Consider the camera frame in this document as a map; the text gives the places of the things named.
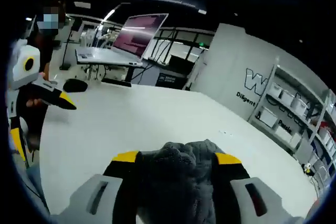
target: gray towel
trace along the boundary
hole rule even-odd
[[[144,152],[138,214],[148,224],[215,224],[211,167],[215,152],[210,140],[166,143]]]

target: white tabletop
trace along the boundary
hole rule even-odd
[[[40,173],[52,214],[118,153],[158,150],[166,142],[210,139],[238,157],[293,216],[305,216],[316,199],[299,163],[272,140],[209,97],[196,92],[133,85],[96,84],[69,94],[77,106],[50,106],[41,136]]]
[[[80,47],[76,48],[76,57],[80,64],[94,63],[132,67],[141,67],[143,65],[135,55],[118,48],[114,48],[112,51],[107,48]]]

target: black computer mouse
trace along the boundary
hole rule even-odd
[[[63,90],[67,93],[84,92],[87,88],[86,82],[77,79],[68,79],[63,86]]]

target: laptop screen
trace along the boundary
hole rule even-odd
[[[113,46],[141,59],[167,16],[168,14],[148,14],[129,17]]]

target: person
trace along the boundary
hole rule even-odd
[[[45,80],[49,80],[49,65],[53,44],[59,29],[66,20],[65,5],[61,1],[49,0],[44,3],[36,15],[33,30],[27,38],[28,45],[40,51],[39,72]],[[48,105],[29,91],[23,94],[19,104],[22,118],[28,126],[27,144],[29,151],[38,150],[43,121]]]

